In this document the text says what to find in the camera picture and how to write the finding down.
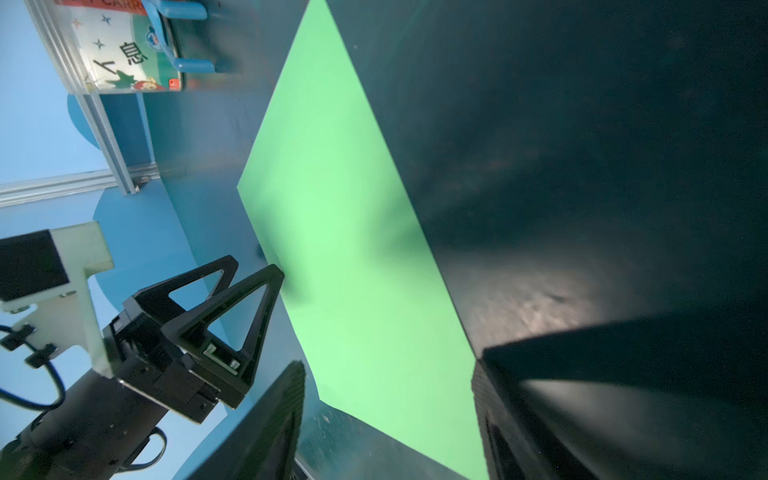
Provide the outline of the aluminium right corner post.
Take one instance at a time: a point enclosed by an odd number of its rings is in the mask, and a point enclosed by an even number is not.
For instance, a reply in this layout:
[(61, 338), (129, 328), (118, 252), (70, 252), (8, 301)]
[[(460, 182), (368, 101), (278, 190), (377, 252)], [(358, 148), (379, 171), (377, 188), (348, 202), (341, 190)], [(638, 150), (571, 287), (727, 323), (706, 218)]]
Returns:
[(98, 89), (86, 85), (88, 71), (76, 42), (58, 25), (48, 1), (25, 1), (25, 5), (59, 77), (82, 109), (118, 189), (124, 195), (138, 193), (140, 187), (125, 163)]

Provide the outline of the carrot snack jar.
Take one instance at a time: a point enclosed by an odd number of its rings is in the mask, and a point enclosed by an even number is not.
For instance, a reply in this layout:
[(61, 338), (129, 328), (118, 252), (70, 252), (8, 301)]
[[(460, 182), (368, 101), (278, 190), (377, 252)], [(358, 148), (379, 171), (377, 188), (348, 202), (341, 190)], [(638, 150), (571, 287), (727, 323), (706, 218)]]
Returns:
[(182, 74), (163, 52), (142, 2), (54, 1), (52, 7), (88, 93), (182, 89)]

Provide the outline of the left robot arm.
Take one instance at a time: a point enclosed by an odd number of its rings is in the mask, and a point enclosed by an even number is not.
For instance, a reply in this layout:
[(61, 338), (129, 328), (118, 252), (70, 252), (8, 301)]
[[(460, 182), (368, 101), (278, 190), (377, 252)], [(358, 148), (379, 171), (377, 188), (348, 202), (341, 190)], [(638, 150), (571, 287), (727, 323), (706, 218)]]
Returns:
[[(225, 256), (129, 297), (105, 329), (113, 376), (90, 370), (57, 405), (43, 407), (2, 450), (2, 478), (109, 479), (136, 471), (168, 412), (201, 423), (220, 403), (237, 407), (253, 385), (284, 280), (269, 265), (234, 283), (237, 268)], [(210, 332), (257, 292), (263, 296), (240, 349)]]

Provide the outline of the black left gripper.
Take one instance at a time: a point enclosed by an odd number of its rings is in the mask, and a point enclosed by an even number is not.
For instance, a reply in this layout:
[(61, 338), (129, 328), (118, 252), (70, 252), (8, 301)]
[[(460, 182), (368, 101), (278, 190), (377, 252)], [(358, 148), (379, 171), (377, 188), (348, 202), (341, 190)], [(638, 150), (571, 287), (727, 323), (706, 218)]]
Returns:
[[(268, 265), (231, 285), (238, 267), (226, 255), (127, 299), (103, 329), (114, 376), (198, 424), (218, 399), (239, 406), (253, 385), (284, 273)], [(170, 297), (215, 273), (213, 290), (192, 309)]]

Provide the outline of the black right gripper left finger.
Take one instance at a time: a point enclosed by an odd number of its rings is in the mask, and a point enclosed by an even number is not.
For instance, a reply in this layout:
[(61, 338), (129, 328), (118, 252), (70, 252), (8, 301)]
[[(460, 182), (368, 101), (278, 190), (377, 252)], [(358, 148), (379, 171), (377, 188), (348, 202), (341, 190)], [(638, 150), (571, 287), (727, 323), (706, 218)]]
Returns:
[(291, 362), (192, 479), (289, 479), (305, 398), (302, 362)]

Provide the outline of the green square paper sheet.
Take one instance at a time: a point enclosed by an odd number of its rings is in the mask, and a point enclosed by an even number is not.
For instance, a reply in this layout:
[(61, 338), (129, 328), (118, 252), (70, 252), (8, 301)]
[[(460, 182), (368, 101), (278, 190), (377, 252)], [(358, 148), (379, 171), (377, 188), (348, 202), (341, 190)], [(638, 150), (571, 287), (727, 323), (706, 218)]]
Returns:
[(321, 401), (486, 478), (474, 353), (324, 1), (304, 11), (238, 192)]

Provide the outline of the blue garden hand rake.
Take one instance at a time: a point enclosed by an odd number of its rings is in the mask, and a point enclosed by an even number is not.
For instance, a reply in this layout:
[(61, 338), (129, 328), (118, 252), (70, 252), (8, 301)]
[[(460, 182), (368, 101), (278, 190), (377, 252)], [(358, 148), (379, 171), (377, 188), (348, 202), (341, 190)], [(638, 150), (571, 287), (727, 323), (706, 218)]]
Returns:
[(172, 21), (204, 21), (208, 10), (197, 1), (142, 0), (142, 6), (158, 38), (158, 44), (171, 66), (182, 74), (213, 74), (216, 72), (212, 61), (187, 58), (181, 55)]

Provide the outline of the aluminium back frame rail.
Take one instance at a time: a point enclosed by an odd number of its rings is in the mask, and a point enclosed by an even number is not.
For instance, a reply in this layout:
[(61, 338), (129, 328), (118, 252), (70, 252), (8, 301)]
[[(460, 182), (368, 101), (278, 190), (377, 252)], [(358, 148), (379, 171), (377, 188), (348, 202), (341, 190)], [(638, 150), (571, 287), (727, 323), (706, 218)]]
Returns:
[(122, 187), (110, 169), (53, 176), (1, 185), (1, 207), (52, 200), (108, 188)]

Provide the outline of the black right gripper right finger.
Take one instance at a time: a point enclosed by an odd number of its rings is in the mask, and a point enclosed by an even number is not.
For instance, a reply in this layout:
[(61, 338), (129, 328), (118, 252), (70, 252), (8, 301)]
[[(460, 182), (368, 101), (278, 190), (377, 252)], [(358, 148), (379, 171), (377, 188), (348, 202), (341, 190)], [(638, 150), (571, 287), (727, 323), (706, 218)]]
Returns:
[(486, 349), (493, 479), (763, 479), (767, 312), (710, 308)]

